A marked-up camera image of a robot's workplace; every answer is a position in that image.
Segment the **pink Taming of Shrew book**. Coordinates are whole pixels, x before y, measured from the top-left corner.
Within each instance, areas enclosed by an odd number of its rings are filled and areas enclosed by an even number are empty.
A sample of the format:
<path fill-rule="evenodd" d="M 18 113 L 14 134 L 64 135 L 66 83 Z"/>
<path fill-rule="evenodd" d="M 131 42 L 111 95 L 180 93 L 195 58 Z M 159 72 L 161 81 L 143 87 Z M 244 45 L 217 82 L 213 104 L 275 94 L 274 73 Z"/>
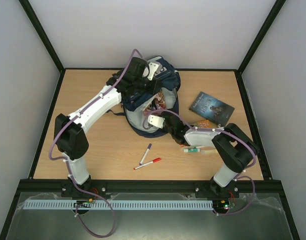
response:
<path fill-rule="evenodd" d="M 143 115 L 147 116 L 151 111 L 166 109 L 165 96 L 162 90 L 153 98 L 153 100 L 143 110 Z"/>

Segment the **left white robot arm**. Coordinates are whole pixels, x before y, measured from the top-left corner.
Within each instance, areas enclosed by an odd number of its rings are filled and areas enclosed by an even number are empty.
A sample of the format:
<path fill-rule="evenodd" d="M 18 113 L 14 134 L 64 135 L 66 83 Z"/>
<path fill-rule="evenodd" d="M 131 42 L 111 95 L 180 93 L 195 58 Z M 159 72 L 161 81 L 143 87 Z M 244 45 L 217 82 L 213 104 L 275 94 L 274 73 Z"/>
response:
<path fill-rule="evenodd" d="M 54 139 L 48 157 L 55 160 L 52 156 L 54 147 L 62 154 L 57 159 L 65 163 L 69 181 L 63 187 L 63 193 L 74 198 L 98 196 L 90 190 L 91 176 L 86 165 L 86 152 L 89 149 L 87 133 L 112 107 L 124 103 L 128 98 L 158 93 L 161 82 L 156 75 L 162 67 L 156 60 L 132 56 L 125 68 L 114 73 L 84 106 L 69 115 L 61 113 L 55 118 Z"/>

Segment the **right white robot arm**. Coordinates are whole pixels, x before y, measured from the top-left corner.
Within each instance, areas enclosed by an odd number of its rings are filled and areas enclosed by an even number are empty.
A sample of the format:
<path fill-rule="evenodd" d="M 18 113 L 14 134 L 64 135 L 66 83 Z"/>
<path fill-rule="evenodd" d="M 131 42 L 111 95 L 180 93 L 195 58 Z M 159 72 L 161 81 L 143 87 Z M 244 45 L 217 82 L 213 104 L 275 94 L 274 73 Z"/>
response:
<path fill-rule="evenodd" d="M 256 162 L 259 147 L 234 123 L 225 127 L 199 128 L 186 123 L 170 110 L 163 111 L 161 117 L 163 128 L 179 145 L 217 150 L 223 165 L 206 188 L 214 196 L 226 193 L 230 182 Z"/>

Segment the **orange Treehouse book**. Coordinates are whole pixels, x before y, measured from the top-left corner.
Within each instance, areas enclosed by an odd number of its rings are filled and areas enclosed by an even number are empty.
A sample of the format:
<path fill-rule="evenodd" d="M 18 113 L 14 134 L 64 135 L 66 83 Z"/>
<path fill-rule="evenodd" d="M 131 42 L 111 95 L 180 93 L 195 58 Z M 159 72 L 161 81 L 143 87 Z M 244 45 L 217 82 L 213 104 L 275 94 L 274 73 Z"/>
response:
<path fill-rule="evenodd" d="M 200 120 L 194 123 L 190 123 L 191 126 L 197 127 L 197 128 L 212 128 L 212 124 L 209 120 Z M 191 148 L 198 148 L 198 147 L 189 147 L 185 146 L 183 144 L 180 145 L 181 149 L 191 149 Z"/>

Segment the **navy blue student backpack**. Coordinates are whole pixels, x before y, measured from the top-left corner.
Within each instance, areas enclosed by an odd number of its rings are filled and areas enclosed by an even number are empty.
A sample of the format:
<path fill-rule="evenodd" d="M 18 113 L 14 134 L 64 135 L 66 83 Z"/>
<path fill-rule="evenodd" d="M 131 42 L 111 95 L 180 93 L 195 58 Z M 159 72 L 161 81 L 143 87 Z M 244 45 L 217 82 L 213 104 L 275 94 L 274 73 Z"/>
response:
<path fill-rule="evenodd" d="M 106 82 L 115 84 L 121 93 L 123 116 L 139 135 L 145 138 L 158 138 L 167 132 L 148 123 L 149 115 L 159 116 L 162 110 L 179 113 L 178 90 L 181 86 L 180 73 L 162 56 L 149 60 L 132 57 L 126 72 L 114 73 Z"/>

